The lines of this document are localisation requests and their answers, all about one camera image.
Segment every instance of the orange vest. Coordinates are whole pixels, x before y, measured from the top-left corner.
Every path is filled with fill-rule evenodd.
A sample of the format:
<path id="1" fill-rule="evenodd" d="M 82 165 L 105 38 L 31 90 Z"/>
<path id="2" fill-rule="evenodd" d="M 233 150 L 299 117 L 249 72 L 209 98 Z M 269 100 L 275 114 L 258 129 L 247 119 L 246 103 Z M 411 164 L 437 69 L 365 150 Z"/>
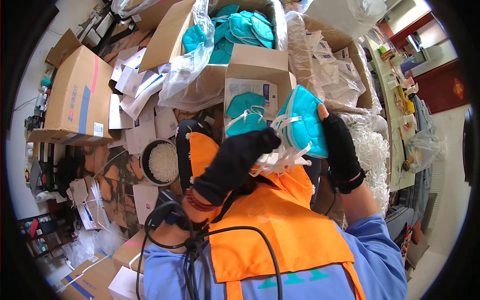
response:
<path id="1" fill-rule="evenodd" d="M 211 163 L 218 146 L 209 137 L 192 132 L 190 149 L 196 178 Z M 272 245 L 281 273 L 342 264 L 355 285 L 356 299 L 365 300 L 347 243 L 328 217 L 310 210 L 312 183 L 303 166 L 280 177 L 265 177 L 276 187 L 259 183 L 252 194 L 235 200 L 222 220 L 210 224 L 210 231 L 232 226 L 260 229 Z M 257 232 L 233 230 L 209 240 L 215 278 L 226 283 L 228 300 L 243 299 L 240 280 L 275 274 L 270 252 Z"/>

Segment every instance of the tiled floor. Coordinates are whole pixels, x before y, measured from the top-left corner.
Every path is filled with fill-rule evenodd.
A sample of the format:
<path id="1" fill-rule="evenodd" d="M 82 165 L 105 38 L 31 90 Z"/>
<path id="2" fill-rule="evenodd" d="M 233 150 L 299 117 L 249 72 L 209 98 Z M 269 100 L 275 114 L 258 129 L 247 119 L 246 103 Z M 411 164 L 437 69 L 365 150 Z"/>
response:
<path id="1" fill-rule="evenodd" d="M 304 12 L 312 0 L 285 0 L 284 7 L 288 11 Z M 114 65 L 117 53 L 121 50 L 134 46 L 144 47 L 150 41 L 153 30 L 147 33 L 137 31 L 128 35 L 115 44 L 108 46 L 101 58 Z M 223 128 L 223 104 L 215 105 L 197 112 L 188 112 L 183 110 L 174 110 L 177 120 L 195 119 L 203 121 L 205 116 L 215 119 L 212 126 L 213 137 L 216 141 L 221 140 Z M 128 235 L 133 236 L 142 228 L 138 224 L 138 218 L 133 199 L 132 185 L 145 181 L 140 170 L 140 164 L 136 157 L 123 152 L 118 157 L 116 155 L 124 151 L 123 147 L 107 149 L 107 146 L 98 147 L 76 147 L 75 156 L 81 160 L 81 176 L 93 176 L 98 173 L 97 180 L 100 185 L 100 192 L 104 201 L 108 219 L 115 221 L 123 229 L 128 231 Z M 108 161 L 114 158 L 107 166 L 101 169 Z M 178 182 L 171 189 L 178 191 Z"/>

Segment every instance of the blue shirt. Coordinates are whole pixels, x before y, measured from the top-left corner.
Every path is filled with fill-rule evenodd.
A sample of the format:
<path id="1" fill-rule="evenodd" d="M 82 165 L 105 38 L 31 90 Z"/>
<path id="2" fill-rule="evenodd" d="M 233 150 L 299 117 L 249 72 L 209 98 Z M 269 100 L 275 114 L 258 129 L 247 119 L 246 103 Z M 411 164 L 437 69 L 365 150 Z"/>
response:
<path id="1" fill-rule="evenodd" d="M 360 219 L 345 232 L 338 226 L 355 258 L 366 299 L 404 299 L 407 280 L 400 249 L 388 235 L 385 221 L 379 214 Z M 226 299 L 225 283 L 216 283 L 210 245 L 206 243 L 204 258 L 195 263 L 195 277 L 200 299 L 204 298 L 205 266 L 211 284 L 211 299 Z M 184 254 L 174 254 L 154 244 L 145 247 L 144 292 L 147 299 L 190 299 L 183 274 Z M 284 299 L 355 299 L 355 290 L 348 272 L 341 264 L 282 274 Z M 258 276 L 241 281 L 243 298 L 276 299 L 276 277 Z"/>

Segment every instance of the black fingerless glove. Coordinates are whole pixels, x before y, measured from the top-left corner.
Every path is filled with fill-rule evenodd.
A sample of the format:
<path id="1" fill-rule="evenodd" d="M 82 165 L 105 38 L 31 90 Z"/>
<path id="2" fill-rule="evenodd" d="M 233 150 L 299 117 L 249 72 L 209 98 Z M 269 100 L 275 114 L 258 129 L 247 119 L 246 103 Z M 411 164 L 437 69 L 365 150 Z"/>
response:
<path id="1" fill-rule="evenodd" d="M 365 172 L 360 168 L 360 163 L 355 155 L 355 146 L 352 136 L 343 120 L 334 114 L 329 114 L 322 121 L 327 147 L 327 162 L 330 166 L 333 182 L 342 194 L 359 187 L 365 178 Z"/>
<path id="2" fill-rule="evenodd" d="M 211 204 L 221 206 L 229 191 L 241 186 L 262 154 L 280 146 L 273 128 L 227 138 L 193 188 Z"/>

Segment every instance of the white pellets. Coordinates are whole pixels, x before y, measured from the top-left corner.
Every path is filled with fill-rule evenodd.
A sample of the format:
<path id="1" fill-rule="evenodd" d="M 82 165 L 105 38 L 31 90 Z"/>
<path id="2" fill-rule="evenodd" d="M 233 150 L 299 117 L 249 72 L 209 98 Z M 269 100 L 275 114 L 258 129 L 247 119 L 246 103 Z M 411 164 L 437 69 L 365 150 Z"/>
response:
<path id="1" fill-rule="evenodd" d="M 148 167 L 155 179 L 170 182 L 179 173 L 177 150 L 170 143 L 158 144 L 150 152 Z"/>

